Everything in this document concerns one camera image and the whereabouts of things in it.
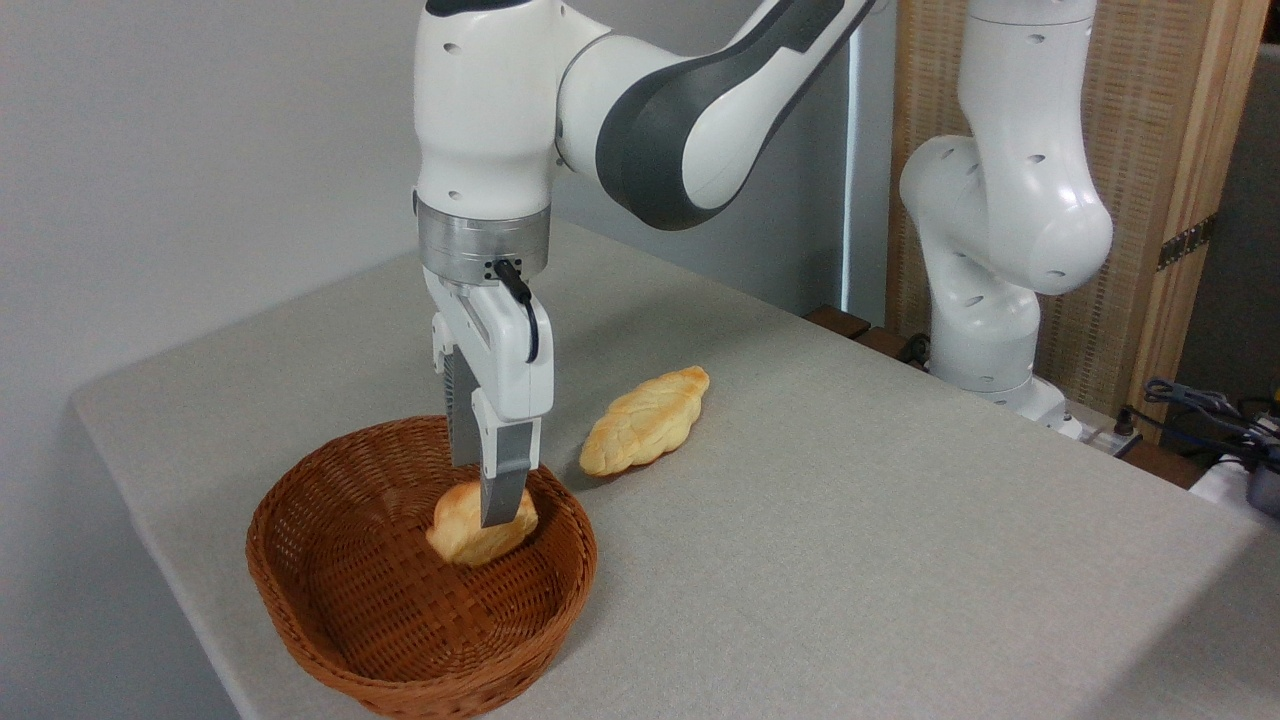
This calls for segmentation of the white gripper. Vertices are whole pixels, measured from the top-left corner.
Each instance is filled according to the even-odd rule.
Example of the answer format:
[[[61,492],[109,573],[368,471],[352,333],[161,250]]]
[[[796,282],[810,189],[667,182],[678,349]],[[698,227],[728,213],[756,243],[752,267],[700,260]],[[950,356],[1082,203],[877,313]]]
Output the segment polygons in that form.
[[[522,304],[503,284],[422,274],[438,311],[433,361],[444,384],[452,464],[481,461],[483,528],[512,523],[529,473],[540,466],[539,416],[553,406],[549,316],[539,300]]]

